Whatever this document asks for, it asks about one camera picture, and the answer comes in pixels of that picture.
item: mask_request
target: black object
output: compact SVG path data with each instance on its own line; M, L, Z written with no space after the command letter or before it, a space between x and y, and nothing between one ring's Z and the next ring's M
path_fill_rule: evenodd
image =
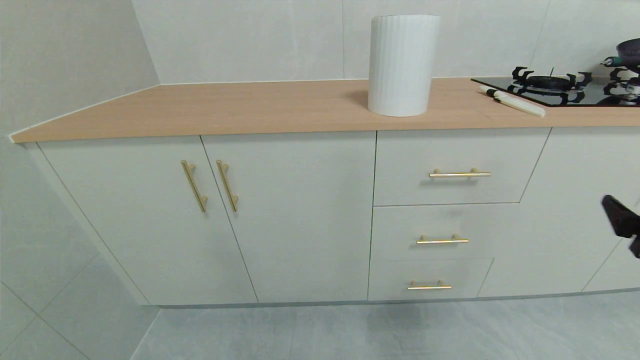
M606 58L602 65L606 67L626 67L640 74L640 38L621 42L616 46L618 56Z
M584 76L583 80L580 82L576 82L576 75L567 74L567 78L559 78L557 76L529 76L533 73L533 71L525 71L520 73L527 68L524 66L518 66L511 73L513 76L513 80L516 84L522 86L523 88L536 88L536 89L545 89L545 90L555 90L555 91L570 91L570 90L579 90L585 86L587 86L591 82L591 73L590 72L579 72L578 74L582 74Z
M614 69L609 84L592 81L590 72L579 72L582 76L531 76L533 71L526 67L516 67L511 78L472 80L545 106L640 106L640 86L634 85L637 78L621 79L618 74L623 70Z
M638 238L640 217L611 195L605 195L602 198L602 207L616 235L628 239L635 236L634 241L629 245L629 250L640 259L640 238Z

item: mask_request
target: ribbed white vase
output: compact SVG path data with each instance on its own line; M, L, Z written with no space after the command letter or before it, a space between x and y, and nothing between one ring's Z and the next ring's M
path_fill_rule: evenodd
M369 110L409 117L427 111L440 17L393 15L371 21Z

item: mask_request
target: black glass cooktop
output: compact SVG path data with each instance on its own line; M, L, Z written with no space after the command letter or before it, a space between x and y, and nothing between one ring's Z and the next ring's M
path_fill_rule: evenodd
M472 80L545 106L640 106L639 78L622 80L616 72L611 79L592 81L588 72L552 77L529 76L533 71L523 70L516 68L512 77Z

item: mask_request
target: gold handle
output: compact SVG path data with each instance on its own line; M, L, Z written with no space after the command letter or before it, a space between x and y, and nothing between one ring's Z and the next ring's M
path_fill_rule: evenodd
M458 234L453 234L451 239L435 239L429 240L426 235L422 235L416 244L451 244L451 243L468 243L469 239L461 239Z
M480 172L477 168L472 168L471 172L451 172L448 174L441 173L440 169L435 169L433 173L429 174L429 177L439 178L439 177L488 177L491 176L490 172Z
M200 206L200 210L202 210L203 213L206 213L207 212L207 196L206 195L200 196L200 192L198 191L198 186L196 185L196 182L193 179L193 171L196 169L196 165L195 164L189 165L186 160L182 160L180 161L180 163L182 164L182 169L184 170L185 175L187 175L187 180L191 185L191 189L193 190L193 195L196 195L196 201Z
M418 286L415 281L411 282L411 286L407 290L448 290L453 289L453 286L445 285L442 280L438 280L438 286Z
M238 211L238 196L234 195L231 192L231 188L229 188L229 180L227 179L227 171L229 170L229 164L225 164L222 160L216 161L218 164L218 170L222 175L222 182L225 184L225 189L227 190L227 196L229 196L229 202L231 203L231 208L234 210L234 213Z

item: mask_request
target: drawer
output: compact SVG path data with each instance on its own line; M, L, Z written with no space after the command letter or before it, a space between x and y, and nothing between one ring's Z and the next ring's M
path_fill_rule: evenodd
M519 204L391 206L373 209L371 259L494 258ZM468 242L455 240L454 234Z
M476 297L493 259L371 261L369 300ZM410 286L437 287L409 290Z
M374 205L518 202L549 128L379 131ZM430 177L490 172L488 177Z

